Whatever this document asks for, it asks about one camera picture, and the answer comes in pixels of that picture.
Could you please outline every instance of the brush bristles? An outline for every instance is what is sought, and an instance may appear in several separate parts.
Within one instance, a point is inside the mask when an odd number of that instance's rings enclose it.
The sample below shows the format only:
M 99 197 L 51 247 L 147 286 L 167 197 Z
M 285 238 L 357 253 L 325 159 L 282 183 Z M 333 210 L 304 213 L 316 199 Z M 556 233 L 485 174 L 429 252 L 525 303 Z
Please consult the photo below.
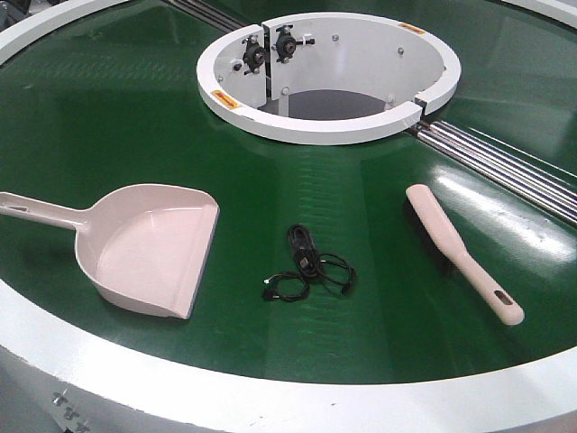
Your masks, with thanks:
M 426 231 L 425 226 L 423 226 L 423 222 L 418 217 L 417 212 L 413 208 L 413 205 L 408 200 L 408 198 L 403 203 L 403 212 L 404 212 L 405 217 L 407 218 L 408 222 L 413 226 L 413 228 L 417 232 L 417 235 L 421 241 L 421 244 L 423 245 L 425 251 L 428 253 L 428 255 L 431 257 L 431 259 L 435 263 L 435 266 L 438 268 L 438 270 L 443 275 L 450 275 L 450 274 L 454 273 L 454 271 L 456 270 L 456 267 L 446 257 L 446 255 L 441 253 L 441 250 L 439 250 L 437 248 L 437 246 L 433 242 L 433 239 L 431 239 L 431 236 Z

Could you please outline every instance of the brush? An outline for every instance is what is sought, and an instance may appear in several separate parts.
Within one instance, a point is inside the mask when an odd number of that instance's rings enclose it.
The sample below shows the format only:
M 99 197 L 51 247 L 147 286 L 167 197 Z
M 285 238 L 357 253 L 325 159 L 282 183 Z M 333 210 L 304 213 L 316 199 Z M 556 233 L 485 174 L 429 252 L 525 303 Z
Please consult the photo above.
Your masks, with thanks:
M 518 325 L 525 313 L 515 300 L 469 255 L 459 233 L 427 185 L 407 188 L 409 220 L 433 252 L 442 269 L 456 267 L 505 325 Z

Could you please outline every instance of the orange warning label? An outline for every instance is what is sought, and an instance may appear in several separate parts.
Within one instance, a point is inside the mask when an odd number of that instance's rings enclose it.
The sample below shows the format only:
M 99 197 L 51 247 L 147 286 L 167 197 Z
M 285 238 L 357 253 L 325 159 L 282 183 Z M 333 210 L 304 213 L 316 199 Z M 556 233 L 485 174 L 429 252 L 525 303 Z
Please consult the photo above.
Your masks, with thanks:
M 415 27 L 414 25 L 411 24 L 407 24 L 407 23 L 401 23 L 399 24 L 403 29 L 407 29 L 410 30 L 411 32 L 415 32 L 416 34 L 425 34 L 426 32 L 424 30 L 419 29 L 418 27 Z
M 234 110 L 235 108 L 238 108 L 240 106 L 238 102 L 236 102 L 234 99 L 226 95 L 226 93 L 223 92 L 222 90 L 214 90 L 211 93 L 216 97 L 216 99 L 222 102 L 226 108 L 230 110 Z

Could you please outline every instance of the central hub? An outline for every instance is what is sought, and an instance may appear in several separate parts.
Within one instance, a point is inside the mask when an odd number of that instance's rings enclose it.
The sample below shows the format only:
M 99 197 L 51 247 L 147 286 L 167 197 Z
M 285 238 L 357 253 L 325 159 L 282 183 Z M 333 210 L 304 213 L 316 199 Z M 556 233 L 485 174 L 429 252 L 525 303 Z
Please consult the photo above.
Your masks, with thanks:
M 453 95 L 451 48 L 407 23 L 297 14 L 213 42 L 197 64 L 206 104 L 245 131 L 287 143 L 351 144 L 416 124 Z

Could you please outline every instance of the pink dustpan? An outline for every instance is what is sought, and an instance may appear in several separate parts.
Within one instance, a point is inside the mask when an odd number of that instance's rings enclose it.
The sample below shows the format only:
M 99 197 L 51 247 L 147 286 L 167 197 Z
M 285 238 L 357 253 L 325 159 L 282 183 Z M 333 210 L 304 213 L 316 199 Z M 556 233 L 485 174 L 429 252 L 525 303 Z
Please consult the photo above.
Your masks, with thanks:
M 0 214 L 76 230 L 80 268 L 118 307 L 189 318 L 218 205 L 204 191 L 142 184 L 84 210 L 0 192 Z

